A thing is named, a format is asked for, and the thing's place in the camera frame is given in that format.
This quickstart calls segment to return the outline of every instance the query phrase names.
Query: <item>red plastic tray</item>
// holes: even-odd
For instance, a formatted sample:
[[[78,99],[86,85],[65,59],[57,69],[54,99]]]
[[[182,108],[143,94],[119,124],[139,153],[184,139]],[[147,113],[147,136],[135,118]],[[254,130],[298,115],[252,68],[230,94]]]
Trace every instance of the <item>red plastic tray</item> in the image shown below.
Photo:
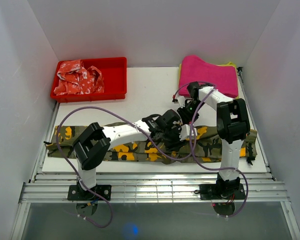
[[[124,99],[127,93],[127,59],[125,57],[82,59],[85,69],[95,66],[104,77],[104,93],[80,95],[55,95],[54,89],[59,84],[57,72],[64,61],[58,62],[50,97],[58,103],[85,102],[97,100]]]

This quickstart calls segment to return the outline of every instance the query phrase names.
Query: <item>white arm segment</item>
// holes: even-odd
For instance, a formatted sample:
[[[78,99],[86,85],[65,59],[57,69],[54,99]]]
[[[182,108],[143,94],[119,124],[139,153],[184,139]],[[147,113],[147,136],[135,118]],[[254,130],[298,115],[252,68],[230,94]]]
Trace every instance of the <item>white arm segment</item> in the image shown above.
[[[196,128],[194,129],[194,133],[192,133],[192,136],[194,136],[194,135],[197,136],[198,135],[198,132],[197,132]],[[189,134],[190,134],[190,125],[189,124],[182,125],[181,132],[180,132],[180,141],[189,139],[189,137],[190,137]]]
[[[239,167],[239,159],[240,159],[240,150],[243,140],[236,140],[233,143],[229,144],[225,139],[221,139],[222,141],[222,159],[221,159],[221,168],[226,167]],[[239,177],[239,173],[235,170],[220,170],[220,177],[224,181],[226,180],[235,180]]]
[[[136,121],[133,124],[144,130],[148,135],[151,134],[149,126],[144,121]],[[107,138],[111,139],[110,149],[115,146],[132,143],[134,141],[146,141],[148,138],[137,128],[128,124],[121,126],[104,126],[103,133]]]
[[[150,135],[149,127],[148,125],[139,120],[134,123],[137,125],[139,128],[144,130],[148,135]],[[140,132],[138,129],[135,127],[132,127],[128,124],[121,125],[121,126],[104,126],[103,127],[103,133],[107,138],[110,138],[110,147],[109,149],[112,149],[115,146],[121,145],[121,144],[126,144],[126,143],[131,143],[134,141],[146,141],[147,137]],[[91,170],[83,170],[81,168],[80,162],[78,162],[78,171],[80,174],[80,177],[84,184],[89,188],[93,188],[94,186],[97,185],[97,180],[96,180],[96,168],[93,168]]]
[[[212,86],[206,86],[199,89],[199,100],[202,101],[208,93],[213,90]],[[204,101],[210,107],[212,107],[215,111],[217,110],[217,104],[221,102],[232,102],[233,99],[231,97],[223,95],[218,90],[214,90]],[[239,167],[239,159],[240,159],[240,150],[243,143],[243,140],[236,140],[233,143],[229,144],[225,139],[222,139],[222,159],[221,159],[221,168],[225,167]],[[239,173],[235,170],[221,170],[219,171],[219,175],[222,177],[224,181],[226,180],[234,180],[239,177]]]
[[[213,86],[205,86],[201,89],[199,89],[199,100],[202,101],[208,93],[210,93],[211,90],[213,90]],[[217,104],[221,102],[232,102],[233,98],[223,95],[218,90],[213,91],[208,98],[204,101],[206,104],[208,104],[210,107],[212,107],[215,111],[217,111]]]

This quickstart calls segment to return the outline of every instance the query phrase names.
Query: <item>fabric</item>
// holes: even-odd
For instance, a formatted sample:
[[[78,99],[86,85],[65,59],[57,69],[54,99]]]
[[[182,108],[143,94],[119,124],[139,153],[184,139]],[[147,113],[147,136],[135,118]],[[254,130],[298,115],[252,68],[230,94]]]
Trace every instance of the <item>fabric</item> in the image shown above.
[[[108,127],[114,127],[123,125],[125,123],[118,122],[107,125]],[[56,133],[57,127],[54,129],[54,136],[51,143],[46,144],[48,149],[48,156],[55,158],[62,158],[56,145]],[[215,163],[220,162],[222,157],[222,142],[218,136],[217,127],[215,126],[197,126],[195,127],[198,132],[197,144],[195,146],[195,155],[201,162]],[[86,126],[62,126],[58,136],[62,151],[68,156],[68,158],[75,159],[72,144],[77,137],[86,129]],[[250,130],[244,140],[240,157],[254,159],[257,155],[256,152],[256,139],[257,131]],[[186,144],[181,147],[178,152],[167,151],[163,142],[156,142],[160,149],[175,158],[183,158],[190,153],[190,145]],[[150,141],[135,141],[129,142],[123,145],[116,146],[110,149],[105,157],[105,161],[131,161],[131,162],[162,162],[164,164],[171,164],[174,161],[166,158],[158,150],[152,146]],[[195,163],[192,157],[188,157],[181,161],[182,163]]]
[[[103,93],[105,91],[101,71],[94,66],[85,69],[81,59],[63,62],[57,76],[59,84],[53,91],[57,96]]]
[[[238,92],[237,70],[234,64],[213,65],[200,59],[198,56],[186,56],[180,69],[179,87],[184,84],[202,81],[216,85],[219,92],[230,98],[236,98]],[[183,87],[179,94],[189,97],[186,87]]]
[[[235,70],[237,71],[237,65],[235,65],[232,61],[229,61],[226,64],[218,64],[217,66],[220,66],[220,67],[229,67],[229,66],[231,66],[231,67],[234,67]],[[180,83],[181,67],[182,67],[182,63],[179,64],[179,72],[178,72],[179,83]]]

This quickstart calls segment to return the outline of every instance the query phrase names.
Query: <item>red patterned cloth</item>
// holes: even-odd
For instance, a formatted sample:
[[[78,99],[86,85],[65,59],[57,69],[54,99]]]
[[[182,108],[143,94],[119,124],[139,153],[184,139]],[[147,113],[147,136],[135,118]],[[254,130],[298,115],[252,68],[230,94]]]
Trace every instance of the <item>red patterned cloth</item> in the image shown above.
[[[81,59],[63,62],[57,75],[59,85],[53,91],[57,96],[95,94],[105,91],[104,77],[101,71],[95,66],[85,69]]]

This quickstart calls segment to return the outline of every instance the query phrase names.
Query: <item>camouflage cloth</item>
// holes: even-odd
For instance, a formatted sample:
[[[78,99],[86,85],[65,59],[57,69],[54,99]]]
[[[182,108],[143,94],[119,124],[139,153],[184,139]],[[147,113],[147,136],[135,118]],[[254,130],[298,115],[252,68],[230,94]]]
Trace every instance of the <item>camouflage cloth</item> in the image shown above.
[[[125,123],[117,122],[107,125],[108,127],[114,127],[123,125]],[[48,149],[48,156],[55,158],[62,158],[57,145],[56,145],[56,134],[57,128],[54,129],[54,135],[52,137],[51,143],[46,142],[46,148]],[[195,146],[195,156],[201,162],[205,163],[215,163],[221,161],[222,156],[222,142],[221,138],[218,136],[217,127],[215,126],[197,126],[197,141]],[[62,148],[62,151],[67,155],[68,158],[75,159],[75,153],[73,151],[72,144],[76,138],[86,129],[86,126],[62,126],[59,133],[59,143]],[[240,157],[241,158],[251,158],[255,159],[256,152],[256,139],[257,131],[250,130],[250,133],[247,134],[246,139],[244,140]],[[159,148],[169,156],[174,158],[184,158],[190,152],[190,145],[186,144],[182,146],[178,152],[176,151],[167,151],[163,142],[156,142]],[[110,149],[105,157],[105,161],[132,161],[132,162],[162,162],[164,164],[171,164],[175,162],[161,153],[158,153],[158,150],[152,146],[150,141],[135,141],[129,142],[122,145],[118,145]],[[195,163],[192,156],[178,161],[181,163]]]

